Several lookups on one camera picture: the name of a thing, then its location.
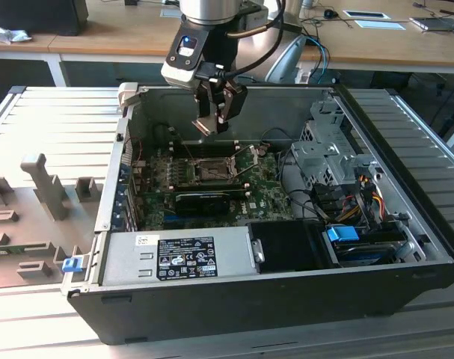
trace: warning label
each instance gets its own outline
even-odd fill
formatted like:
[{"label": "warning label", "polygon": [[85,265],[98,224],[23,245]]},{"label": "warning label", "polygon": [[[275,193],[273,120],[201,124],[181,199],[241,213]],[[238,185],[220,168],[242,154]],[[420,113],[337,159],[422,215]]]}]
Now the warning label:
[{"label": "warning label", "polygon": [[157,258],[160,280],[218,276],[213,237],[159,240]]}]

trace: desk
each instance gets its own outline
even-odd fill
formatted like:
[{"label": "desk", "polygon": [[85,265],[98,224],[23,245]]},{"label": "desk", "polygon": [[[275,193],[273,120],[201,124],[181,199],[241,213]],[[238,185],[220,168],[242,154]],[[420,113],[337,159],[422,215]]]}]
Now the desk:
[{"label": "desk", "polygon": [[[123,1],[87,0],[89,23],[78,37],[36,35],[31,43],[0,44],[0,58],[43,60],[49,65],[57,86],[68,85],[63,61],[162,63],[177,32],[179,20],[160,17],[161,5],[139,3],[125,7]],[[428,11],[413,7],[413,0],[322,0],[342,18],[342,10],[385,12],[392,20],[428,16]],[[429,0],[428,6],[454,10],[454,4]],[[324,8],[305,11],[308,17],[321,16]],[[331,53],[331,69],[383,70],[424,73],[454,73],[454,34],[422,34],[411,23],[406,31],[360,28],[350,22],[323,22],[322,42]],[[314,34],[314,27],[307,25]],[[318,49],[307,47],[300,66],[308,70],[319,59]]]}]

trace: computer case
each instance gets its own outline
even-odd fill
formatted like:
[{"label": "computer case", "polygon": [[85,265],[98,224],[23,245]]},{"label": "computer case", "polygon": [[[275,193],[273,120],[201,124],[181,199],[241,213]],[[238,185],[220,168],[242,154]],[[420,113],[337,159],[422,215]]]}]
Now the computer case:
[{"label": "computer case", "polygon": [[77,36],[87,18],[85,0],[0,1],[0,27],[26,30],[30,34]]}]

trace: floor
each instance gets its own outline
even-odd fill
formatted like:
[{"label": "floor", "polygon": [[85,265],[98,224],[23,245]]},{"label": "floor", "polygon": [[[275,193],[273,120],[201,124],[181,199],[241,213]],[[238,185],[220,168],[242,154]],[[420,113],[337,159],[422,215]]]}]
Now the floor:
[{"label": "floor", "polygon": [[[140,82],[149,85],[164,85],[160,64],[109,64],[67,63],[67,72],[72,86],[118,86],[122,82]],[[402,98],[430,123],[438,107],[454,88],[454,75],[436,76],[414,74],[408,78],[397,73],[372,73],[367,71],[329,70],[323,83],[332,78],[340,80],[348,88],[396,88]],[[444,84],[438,93],[437,85]],[[14,85],[53,86],[49,68],[42,61],[0,60],[0,102]],[[454,94],[447,106],[438,115],[433,129],[438,131],[446,118],[454,111]],[[452,128],[445,136],[447,139]]]}]

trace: white paper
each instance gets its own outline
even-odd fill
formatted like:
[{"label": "white paper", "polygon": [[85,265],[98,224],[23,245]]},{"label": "white paper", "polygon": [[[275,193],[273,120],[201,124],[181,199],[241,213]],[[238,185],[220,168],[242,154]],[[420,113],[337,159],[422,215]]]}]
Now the white paper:
[{"label": "white paper", "polygon": [[406,30],[398,22],[355,20],[361,28],[383,28],[387,30]]},{"label": "white paper", "polygon": [[0,28],[0,43],[18,43],[21,41],[32,40],[32,37],[27,35],[24,30],[7,30],[6,28]]}]

